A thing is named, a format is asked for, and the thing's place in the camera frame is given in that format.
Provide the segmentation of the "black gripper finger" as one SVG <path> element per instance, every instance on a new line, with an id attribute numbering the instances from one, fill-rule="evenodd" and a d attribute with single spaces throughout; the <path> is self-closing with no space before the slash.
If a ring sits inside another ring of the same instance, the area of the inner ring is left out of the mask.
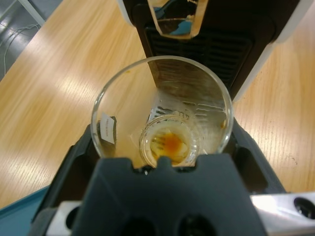
<path id="1" fill-rule="evenodd" d="M 236 120 L 223 152 L 231 156 L 244 185 L 251 194 L 286 192 L 256 141 Z"/>
<path id="2" fill-rule="evenodd" d="M 58 207 L 64 201 L 82 200 L 98 160 L 91 126 L 88 125 L 79 140 L 69 148 L 32 222 L 45 209 Z"/>

